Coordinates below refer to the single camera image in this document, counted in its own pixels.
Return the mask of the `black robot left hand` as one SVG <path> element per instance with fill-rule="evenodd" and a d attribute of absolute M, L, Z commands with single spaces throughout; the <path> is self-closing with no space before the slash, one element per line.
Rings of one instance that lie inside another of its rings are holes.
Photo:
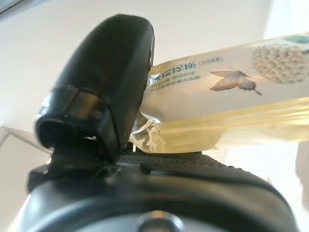
<path fill-rule="evenodd" d="M 126 147 L 153 64 L 154 29 L 118 14 L 94 28 L 35 122 L 51 162 L 30 171 L 18 232 L 295 232 L 263 179 L 201 153 Z"/>

